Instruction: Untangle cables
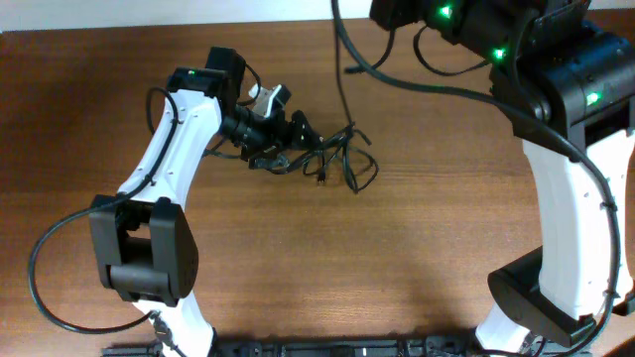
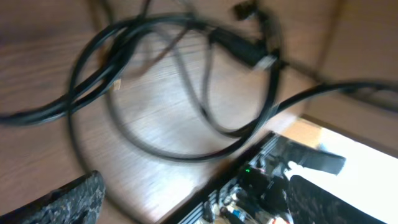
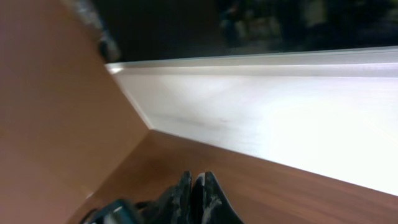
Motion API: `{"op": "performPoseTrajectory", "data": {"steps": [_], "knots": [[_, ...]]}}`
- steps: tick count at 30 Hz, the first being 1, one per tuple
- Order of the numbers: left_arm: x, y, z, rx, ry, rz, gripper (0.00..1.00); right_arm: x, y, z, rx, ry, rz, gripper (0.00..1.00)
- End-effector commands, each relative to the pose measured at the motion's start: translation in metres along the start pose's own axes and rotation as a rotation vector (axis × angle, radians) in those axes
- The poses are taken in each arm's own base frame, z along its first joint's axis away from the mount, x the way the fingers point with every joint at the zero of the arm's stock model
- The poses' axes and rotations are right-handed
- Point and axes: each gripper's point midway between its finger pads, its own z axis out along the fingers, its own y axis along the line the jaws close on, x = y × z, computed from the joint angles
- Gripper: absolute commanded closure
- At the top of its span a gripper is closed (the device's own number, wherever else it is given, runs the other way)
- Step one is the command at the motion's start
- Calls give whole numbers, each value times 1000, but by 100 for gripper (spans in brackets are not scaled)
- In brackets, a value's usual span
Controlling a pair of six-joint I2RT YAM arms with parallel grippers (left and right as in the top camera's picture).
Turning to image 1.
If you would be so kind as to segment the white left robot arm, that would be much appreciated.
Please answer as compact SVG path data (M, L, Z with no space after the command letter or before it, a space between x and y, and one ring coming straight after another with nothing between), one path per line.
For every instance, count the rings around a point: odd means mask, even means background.
M156 338L106 349L109 356L209 356L214 328L193 286L198 249L185 216L191 182L215 135L241 150L253 169L286 168L286 150L311 150L321 136L301 112L287 115L290 91L255 85L240 97L248 66L235 50L212 48L202 68L180 67L161 94L165 107L152 140L115 195L99 195L89 220L99 279L134 304Z

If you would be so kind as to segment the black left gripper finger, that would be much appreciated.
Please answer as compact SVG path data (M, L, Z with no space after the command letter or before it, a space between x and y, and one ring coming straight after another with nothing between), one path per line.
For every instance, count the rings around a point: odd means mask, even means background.
M322 136L309 123L302 110L297 110L291 117L293 150L311 150L322 143Z
M266 153L264 151L252 155L248 159L248 167L251 170L276 170L286 168L290 164L289 159L276 150Z

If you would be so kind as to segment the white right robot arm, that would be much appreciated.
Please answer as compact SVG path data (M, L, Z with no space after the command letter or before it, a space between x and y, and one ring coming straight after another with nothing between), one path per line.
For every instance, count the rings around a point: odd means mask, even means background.
M613 315L634 310L625 253L626 179L634 151L634 49L586 20L585 1L375 1L383 30L423 23L482 57L491 88L388 85L497 107L522 142L542 243L492 272L486 318L461 356L585 354Z

